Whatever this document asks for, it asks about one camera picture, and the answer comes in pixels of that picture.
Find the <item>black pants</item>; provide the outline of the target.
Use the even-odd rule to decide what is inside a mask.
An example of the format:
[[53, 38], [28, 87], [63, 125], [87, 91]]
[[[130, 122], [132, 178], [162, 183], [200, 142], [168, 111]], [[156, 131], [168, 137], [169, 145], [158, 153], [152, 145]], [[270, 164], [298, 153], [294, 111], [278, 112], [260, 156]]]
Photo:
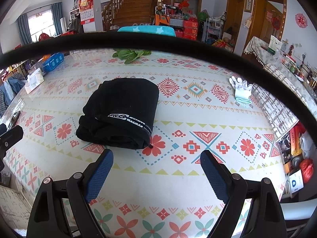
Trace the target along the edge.
[[158, 105], [158, 86], [147, 79], [104, 81], [83, 107], [76, 136], [110, 147], [150, 146]]

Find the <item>black smartphone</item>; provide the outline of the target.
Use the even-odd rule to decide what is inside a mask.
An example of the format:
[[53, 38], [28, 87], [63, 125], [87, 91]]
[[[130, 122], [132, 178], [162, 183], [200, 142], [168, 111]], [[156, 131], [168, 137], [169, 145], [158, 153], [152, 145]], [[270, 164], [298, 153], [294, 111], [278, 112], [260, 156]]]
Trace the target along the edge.
[[12, 127], [14, 127], [16, 125], [16, 123], [17, 123], [17, 121], [18, 121], [18, 119], [20, 117], [20, 114], [21, 114], [20, 111], [17, 111], [17, 112], [15, 112], [13, 114], [13, 116], [12, 116], [10, 122], [9, 122], [9, 125], [7, 127], [7, 130], [10, 130]]

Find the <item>white tissue pack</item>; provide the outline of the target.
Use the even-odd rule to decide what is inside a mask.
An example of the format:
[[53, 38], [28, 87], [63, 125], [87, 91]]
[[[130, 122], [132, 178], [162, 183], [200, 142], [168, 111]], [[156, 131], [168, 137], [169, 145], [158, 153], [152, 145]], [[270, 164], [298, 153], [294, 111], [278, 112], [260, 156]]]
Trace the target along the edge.
[[27, 94], [30, 94], [35, 88], [44, 82], [43, 73], [40, 68], [36, 69], [31, 75], [28, 75], [24, 88]]

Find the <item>blue plastic box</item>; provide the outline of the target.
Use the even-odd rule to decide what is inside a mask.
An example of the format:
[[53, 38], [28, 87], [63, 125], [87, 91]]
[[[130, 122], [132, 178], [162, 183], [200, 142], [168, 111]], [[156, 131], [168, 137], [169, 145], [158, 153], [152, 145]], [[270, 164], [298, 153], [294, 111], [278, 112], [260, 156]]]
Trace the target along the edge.
[[51, 55], [42, 65], [43, 71], [49, 73], [53, 71], [64, 61], [64, 55], [62, 53], [55, 53]]

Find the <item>grey patterned chair right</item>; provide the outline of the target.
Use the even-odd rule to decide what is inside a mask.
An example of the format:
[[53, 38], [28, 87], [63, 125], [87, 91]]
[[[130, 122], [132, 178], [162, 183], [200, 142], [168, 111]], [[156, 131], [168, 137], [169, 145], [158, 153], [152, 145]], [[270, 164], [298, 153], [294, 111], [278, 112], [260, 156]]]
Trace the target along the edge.
[[[289, 78], [291, 72], [282, 64], [279, 66], [280, 68], [267, 63], [263, 69], [280, 80], [282, 84], [294, 93], [297, 93], [296, 86], [292, 83], [292, 79]], [[298, 122], [298, 118], [292, 111], [266, 89], [254, 84], [252, 95], [268, 119], [277, 140], [281, 139]]]

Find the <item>patterned tablecloth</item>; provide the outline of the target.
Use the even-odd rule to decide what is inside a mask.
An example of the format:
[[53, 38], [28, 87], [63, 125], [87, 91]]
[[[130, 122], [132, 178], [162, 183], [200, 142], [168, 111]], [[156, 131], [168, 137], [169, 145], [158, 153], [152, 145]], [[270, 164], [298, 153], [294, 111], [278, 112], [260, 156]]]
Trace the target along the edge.
[[201, 168], [207, 150], [231, 173], [286, 182], [276, 137], [257, 101], [235, 99], [236, 73], [152, 52], [130, 64], [111, 49], [73, 51], [1, 122], [23, 138], [4, 161], [33, 203], [44, 178], [67, 179], [104, 149], [113, 165], [90, 202], [109, 237], [206, 237], [223, 210]]

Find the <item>white work gloves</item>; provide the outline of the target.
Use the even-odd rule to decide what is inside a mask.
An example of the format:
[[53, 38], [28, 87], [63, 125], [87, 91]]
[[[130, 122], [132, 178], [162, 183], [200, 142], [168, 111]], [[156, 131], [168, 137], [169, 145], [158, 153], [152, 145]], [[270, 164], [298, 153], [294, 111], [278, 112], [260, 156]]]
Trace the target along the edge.
[[235, 91], [235, 100], [242, 104], [251, 104], [251, 91], [253, 84], [248, 83], [246, 80], [242, 80], [240, 77], [237, 79], [232, 76], [229, 78], [230, 85]]

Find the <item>green leafy vegetable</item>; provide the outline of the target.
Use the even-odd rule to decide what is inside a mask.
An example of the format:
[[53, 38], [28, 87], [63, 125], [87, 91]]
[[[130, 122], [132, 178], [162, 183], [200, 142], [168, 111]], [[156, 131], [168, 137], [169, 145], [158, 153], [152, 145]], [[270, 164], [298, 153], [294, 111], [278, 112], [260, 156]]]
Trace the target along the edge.
[[152, 51], [150, 50], [133, 50], [133, 49], [115, 49], [113, 53], [113, 58], [119, 58], [120, 60], [124, 60], [125, 64], [130, 64], [142, 56], [150, 55]]

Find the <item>side table with lace cloth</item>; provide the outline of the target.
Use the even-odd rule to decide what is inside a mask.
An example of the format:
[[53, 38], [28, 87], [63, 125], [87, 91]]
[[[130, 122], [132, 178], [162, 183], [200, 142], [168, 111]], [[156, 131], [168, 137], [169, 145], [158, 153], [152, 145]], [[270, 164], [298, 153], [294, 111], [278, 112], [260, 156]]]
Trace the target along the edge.
[[282, 42], [275, 36], [270, 37], [269, 43], [253, 36], [246, 45], [243, 53], [253, 54], [262, 66], [267, 64], [276, 65], [286, 62], [286, 57], [282, 51]]

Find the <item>wooden staircase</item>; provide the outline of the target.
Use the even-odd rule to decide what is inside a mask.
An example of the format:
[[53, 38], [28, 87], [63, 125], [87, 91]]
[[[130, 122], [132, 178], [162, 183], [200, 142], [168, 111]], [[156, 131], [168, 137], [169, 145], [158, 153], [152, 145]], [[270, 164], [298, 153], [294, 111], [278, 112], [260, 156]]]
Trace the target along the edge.
[[102, 12], [103, 30], [116, 27], [152, 24], [158, 0], [110, 0]]

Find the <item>turquoise star chair cover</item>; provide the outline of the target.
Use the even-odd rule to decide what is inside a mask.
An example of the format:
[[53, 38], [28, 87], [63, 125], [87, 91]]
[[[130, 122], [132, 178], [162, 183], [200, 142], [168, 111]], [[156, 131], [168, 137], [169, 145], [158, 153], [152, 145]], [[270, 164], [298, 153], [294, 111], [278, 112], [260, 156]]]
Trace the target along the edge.
[[176, 37], [176, 33], [174, 29], [169, 26], [157, 26], [157, 25], [124, 26], [118, 29], [118, 32], [147, 33], [147, 34]]

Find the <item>red gift boxes stack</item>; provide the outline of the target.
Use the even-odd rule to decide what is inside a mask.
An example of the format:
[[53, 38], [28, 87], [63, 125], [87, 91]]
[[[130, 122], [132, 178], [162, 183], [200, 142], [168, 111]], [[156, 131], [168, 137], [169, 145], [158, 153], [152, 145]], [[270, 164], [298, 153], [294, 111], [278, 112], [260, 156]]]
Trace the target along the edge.
[[189, 40], [197, 40], [198, 22], [184, 20], [183, 21], [183, 38]]

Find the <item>red wall calendar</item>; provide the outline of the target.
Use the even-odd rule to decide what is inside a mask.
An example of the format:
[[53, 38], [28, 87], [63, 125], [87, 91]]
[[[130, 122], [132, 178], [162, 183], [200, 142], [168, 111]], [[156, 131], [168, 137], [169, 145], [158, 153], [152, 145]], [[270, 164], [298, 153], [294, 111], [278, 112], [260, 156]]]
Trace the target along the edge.
[[94, 0], [79, 0], [79, 14], [82, 25], [94, 22]]

